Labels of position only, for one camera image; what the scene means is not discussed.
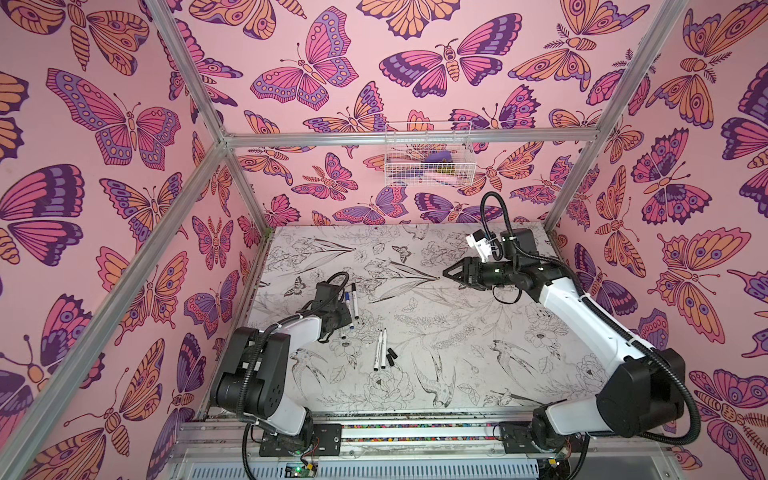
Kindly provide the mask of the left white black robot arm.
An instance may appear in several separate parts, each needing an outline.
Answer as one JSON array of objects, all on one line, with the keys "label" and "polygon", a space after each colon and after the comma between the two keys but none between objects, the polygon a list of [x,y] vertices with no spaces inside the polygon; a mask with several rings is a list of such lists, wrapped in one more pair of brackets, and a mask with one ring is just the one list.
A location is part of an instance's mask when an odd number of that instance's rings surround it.
[{"label": "left white black robot arm", "polygon": [[299,349],[326,343],[352,324],[345,303],[350,276],[339,271],[316,285],[314,298],[264,329],[240,327],[229,339],[209,391],[209,405],[272,435],[307,442],[311,412],[286,396],[288,361]]}]

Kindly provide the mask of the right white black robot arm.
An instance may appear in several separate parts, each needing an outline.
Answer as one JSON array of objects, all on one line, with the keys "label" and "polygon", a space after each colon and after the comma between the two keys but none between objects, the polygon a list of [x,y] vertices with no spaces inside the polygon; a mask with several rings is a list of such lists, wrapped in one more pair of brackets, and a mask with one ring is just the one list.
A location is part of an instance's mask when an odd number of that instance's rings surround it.
[{"label": "right white black robot arm", "polygon": [[590,348],[607,381],[591,398],[550,403],[535,409],[526,433],[536,449],[554,452],[575,434],[640,437],[685,446],[697,440],[702,417],[683,379],[685,361],[672,349],[660,350],[619,323],[587,294],[563,261],[538,253],[532,233],[512,226],[504,203],[504,230],[495,234],[486,217],[487,193],[480,201],[481,229],[467,242],[476,251],[443,272],[469,289],[496,292],[512,287],[564,321]]}]

